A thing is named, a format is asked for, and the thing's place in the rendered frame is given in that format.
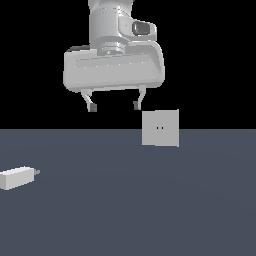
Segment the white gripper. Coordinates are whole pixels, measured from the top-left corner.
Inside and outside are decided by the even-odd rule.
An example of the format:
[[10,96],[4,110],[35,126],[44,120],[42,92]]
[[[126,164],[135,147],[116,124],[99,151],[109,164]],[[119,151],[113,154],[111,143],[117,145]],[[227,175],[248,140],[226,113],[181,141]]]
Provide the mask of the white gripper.
[[91,100],[92,91],[138,87],[139,97],[133,105],[134,110],[141,110],[146,87],[157,88],[164,79],[162,50],[153,41],[130,42],[124,54],[99,56],[96,49],[64,54],[64,86],[74,92],[82,89],[89,112],[97,111],[97,104]]

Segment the white block charger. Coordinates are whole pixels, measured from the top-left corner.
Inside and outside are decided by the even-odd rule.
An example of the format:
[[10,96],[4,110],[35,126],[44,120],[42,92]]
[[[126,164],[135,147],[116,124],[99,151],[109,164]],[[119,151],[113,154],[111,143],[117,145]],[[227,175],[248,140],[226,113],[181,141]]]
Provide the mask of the white block charger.
[[10,190],[33,182],[39,173],[39,170],[26,166],[0,172],[0,189]]

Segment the grey square wall socket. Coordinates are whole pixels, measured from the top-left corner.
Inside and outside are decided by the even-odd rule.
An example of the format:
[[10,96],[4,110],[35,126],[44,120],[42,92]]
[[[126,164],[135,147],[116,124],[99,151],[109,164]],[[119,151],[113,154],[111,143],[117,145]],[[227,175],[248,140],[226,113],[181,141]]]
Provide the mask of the grey square wall socket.
[[179,146],[179,111],[155,110],[142,112],[142,144]]

